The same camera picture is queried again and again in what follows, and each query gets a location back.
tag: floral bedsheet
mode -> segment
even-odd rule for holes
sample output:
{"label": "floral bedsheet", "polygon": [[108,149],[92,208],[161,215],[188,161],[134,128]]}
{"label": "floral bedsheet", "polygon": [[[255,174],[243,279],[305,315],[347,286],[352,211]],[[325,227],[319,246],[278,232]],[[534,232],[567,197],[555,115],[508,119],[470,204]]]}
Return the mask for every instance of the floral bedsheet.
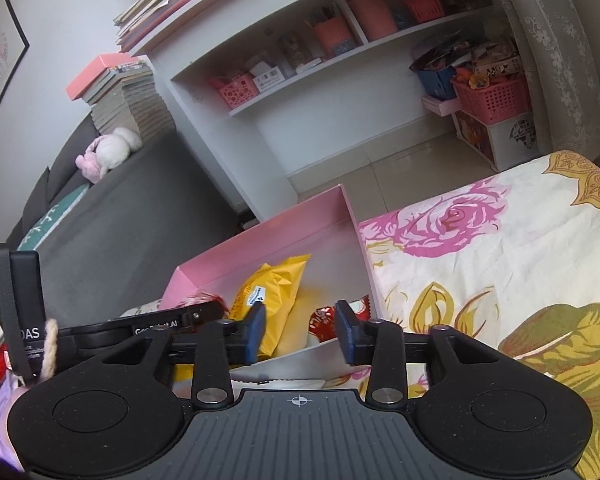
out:
{"label": "floral bedsheet", "polygon": [[[600,477],[600,169],[557,152],[360,224],[388,317],[456,329],[578,392]],[[409,366],[409,393],[426,389]]]}

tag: yellow plastic bag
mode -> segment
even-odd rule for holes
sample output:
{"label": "yellow plastic bag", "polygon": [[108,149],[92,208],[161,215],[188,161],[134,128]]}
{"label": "yellow plastic bag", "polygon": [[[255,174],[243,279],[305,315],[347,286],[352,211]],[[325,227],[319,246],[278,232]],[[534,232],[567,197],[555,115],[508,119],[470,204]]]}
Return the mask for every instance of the yellow plastic bag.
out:
{"label": "yellow plastic bag", "polygon": [[271,357],[280,341],[310,257],[310,254],[293,256],[276,266],[264,264],[246,280],[233,302],[229,318],[234,320],[243,319],[256,301],[264,303],[267,329],[259,348],[262,356]]}

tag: metal screw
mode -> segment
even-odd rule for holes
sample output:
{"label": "metal screw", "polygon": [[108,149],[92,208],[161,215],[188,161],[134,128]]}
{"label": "metal screw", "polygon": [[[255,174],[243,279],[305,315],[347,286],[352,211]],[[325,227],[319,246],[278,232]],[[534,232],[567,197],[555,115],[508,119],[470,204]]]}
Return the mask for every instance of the metal screw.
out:
{"label": "metal screw", "polygon": [[403,395],[395,388],[378,388],[371,396],[375,402],[381,404],[395,404],[402,400]]}
{"label": "metal screw", "polygon": [[217,404],[229,396],[219,388],[205,388],[197,393],[197,400],[205,404]]}

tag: gray sofa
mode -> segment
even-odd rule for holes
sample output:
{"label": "gray sofa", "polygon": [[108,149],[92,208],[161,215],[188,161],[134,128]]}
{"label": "gray sofa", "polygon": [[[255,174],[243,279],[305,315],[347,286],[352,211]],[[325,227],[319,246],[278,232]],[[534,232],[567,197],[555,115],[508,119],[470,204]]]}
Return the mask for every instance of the gray sofa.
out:
{"label": "gray sofa", "polygon": [[[40,178],[9,237],[11,247],[42,209],[38,218],[83,184],[73,161],[89,144],[90,128],[86,118]],[[54,175],[60,168],[64,173]],[[47,314],[61,327],[76,326],[157,300],[177,265],[237,229],[237,214],[178,134],[151,139],[91,187],[39,246]]]}

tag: lace curtain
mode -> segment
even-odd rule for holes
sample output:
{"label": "lace curtain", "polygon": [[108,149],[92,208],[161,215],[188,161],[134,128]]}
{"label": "lace curtain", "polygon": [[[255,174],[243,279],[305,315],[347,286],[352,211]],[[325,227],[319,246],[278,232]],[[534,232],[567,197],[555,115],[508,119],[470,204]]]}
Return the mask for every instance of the lace curtain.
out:
{"label": "lace curtain", "polygon": [[600,156],[600,83],[573,0],[500,0],[529,83],[542,153]]}

